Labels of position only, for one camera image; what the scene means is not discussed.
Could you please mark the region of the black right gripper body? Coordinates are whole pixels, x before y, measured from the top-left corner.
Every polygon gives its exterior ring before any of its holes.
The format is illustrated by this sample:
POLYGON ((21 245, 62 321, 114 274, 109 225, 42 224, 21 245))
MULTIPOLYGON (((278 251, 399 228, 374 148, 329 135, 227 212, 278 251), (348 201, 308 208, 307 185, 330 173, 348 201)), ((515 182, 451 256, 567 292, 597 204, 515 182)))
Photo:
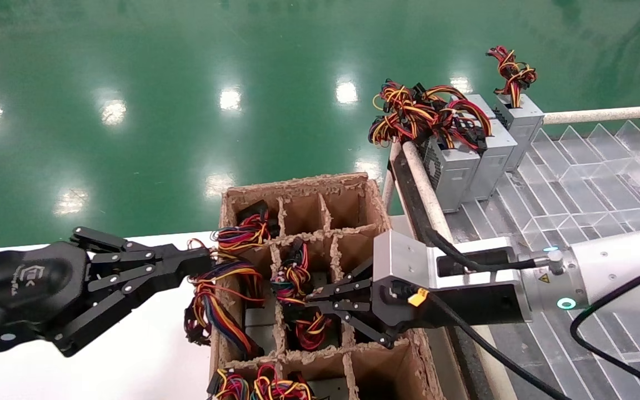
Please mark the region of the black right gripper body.
POLYGON ((517 283, 445 289, 426 289, 401 279, 382 279, 373 284, 373 314, 391 332, 456 326, 438 301, 469 325, 525 322, 531 311, 517 283))

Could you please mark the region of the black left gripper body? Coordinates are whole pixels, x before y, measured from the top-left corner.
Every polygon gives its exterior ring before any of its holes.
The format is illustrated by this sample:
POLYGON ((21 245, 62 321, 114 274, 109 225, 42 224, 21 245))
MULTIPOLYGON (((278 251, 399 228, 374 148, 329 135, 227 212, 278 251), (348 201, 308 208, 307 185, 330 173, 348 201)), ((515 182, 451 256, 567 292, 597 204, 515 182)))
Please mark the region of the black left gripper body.
POLYGON ((0 252, 0 352, 53 341, 81 314, 87 252, 66 242, 0 252))

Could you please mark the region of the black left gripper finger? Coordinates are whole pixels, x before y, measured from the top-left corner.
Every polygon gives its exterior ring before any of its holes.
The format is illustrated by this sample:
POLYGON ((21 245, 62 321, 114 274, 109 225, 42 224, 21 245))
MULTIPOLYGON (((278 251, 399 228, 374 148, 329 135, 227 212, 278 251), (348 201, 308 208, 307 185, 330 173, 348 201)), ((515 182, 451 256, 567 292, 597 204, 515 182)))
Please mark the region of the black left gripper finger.
POLYGON ((210 260, 162 260, 89 281, 54 325, 50 338, 64 357, 74 356, 155 294, 178 288, 185 277, 203 275, 211 268, 210 260))
POLYGON ((119 275, 157 264, 162 266, 162 271, 182 277, 203 275, 213 268, 213 258, 205 246, 185 250, 173 244, 146 246, 83 226, 74 228, 69 241, 92 253, 89 273, 96 277, 119 275))

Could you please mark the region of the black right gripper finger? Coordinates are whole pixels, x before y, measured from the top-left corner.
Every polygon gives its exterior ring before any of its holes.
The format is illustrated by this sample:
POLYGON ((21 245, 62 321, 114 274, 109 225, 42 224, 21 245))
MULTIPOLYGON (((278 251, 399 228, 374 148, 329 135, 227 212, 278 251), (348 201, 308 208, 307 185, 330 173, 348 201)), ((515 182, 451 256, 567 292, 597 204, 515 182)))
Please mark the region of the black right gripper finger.
POLYGON ((373 261, 366 260, 335 283, 308 294, 305 307, 370 307, 373 261))
POLYGON ((393 349, 398 334, 389 329, 372 313, 369 303, 328 303, 327 314, 337 316, 370 342, 393 349))

